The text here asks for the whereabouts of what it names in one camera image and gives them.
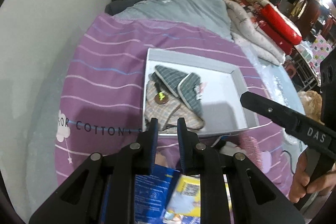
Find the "person's right hand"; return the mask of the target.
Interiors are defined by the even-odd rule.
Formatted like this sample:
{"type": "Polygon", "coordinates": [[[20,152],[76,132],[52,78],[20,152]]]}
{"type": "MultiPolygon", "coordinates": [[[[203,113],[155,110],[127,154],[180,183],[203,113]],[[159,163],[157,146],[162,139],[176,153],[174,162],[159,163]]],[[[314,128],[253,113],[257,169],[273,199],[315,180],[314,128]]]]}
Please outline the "person's right hand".
{"type": "Polygon", "coordinates": [[[335,187],[335,164],[332,169],[323,176],[310,182],[310,176],[305,172],[307,167],[306,153],[302,153],[296,165],[293,181],[289,191],[289,200],[298,203],[306,194],[319,193],[325,196],[335,187]]]}

